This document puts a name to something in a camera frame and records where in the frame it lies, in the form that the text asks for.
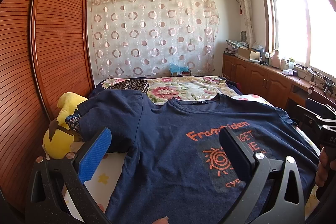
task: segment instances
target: curtain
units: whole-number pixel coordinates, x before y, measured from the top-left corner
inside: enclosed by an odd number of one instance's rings
[[[213,0],[89,0],[88,5],[99,76],[160,77],[171,64],[189,67],[193,75],[214,70],[219,16]]]
[[[255,42],[255,36],[252,29],[252,9],[251,9],[251,0],[239,0],[241,10],[243,11],[244,16],[244,22],[246,26],[246,36],[247,36],[247,42],[249,43],[249,46],[252,47],[252,45]]]

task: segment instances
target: blue gripper pad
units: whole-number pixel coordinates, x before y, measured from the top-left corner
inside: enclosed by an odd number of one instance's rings
[[[77,153],[79,160],[77,172],[82,183],[92,179],[111,141],[111,131],[108,128],[104,128],[100,133],[97,133],[91,141],[84,143],[80,148]]]
[[[238,140],[230,128],[221,129],[219,142],[238,178],[241,181],[250,181],[255,167],[255,159],[248,148]]]

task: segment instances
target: human hand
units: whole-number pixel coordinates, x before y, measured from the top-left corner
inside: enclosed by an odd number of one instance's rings
[[[327,156],[324,148],[322,148],[321,154],[320,154],[319,167],[317,169],[316,177],[315,177],[315,182],[316,182],[318,187],[323,187],[325,181],[328,178],[328,171],[326,169],[327,163],[328,163],[328,156]],[[332,170],[336,170],[336,160],[333,160],[330,163],[330,168]]]
[[[152,224],[169,224],[168,219],[169,217],[166,216],[164,218],[158,219],[157,221],[154,221]]]

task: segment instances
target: yellow flower print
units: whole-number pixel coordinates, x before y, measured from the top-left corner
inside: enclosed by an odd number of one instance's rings
[[[103,184],[107,184],[107,180],[110,178],[109,176],[107,176],[105,173],[101,174],[99,177],[98,182],[101,182]]]

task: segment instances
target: wooden window frame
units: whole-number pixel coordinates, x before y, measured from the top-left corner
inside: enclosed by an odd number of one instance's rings
[[[265,23],[266,23],[266,44],[265,49],[268,52],[273,51],[274,37],[275,37],[275,18],[274,18],[274,7],[272,0],[264,0],[265,8]]]

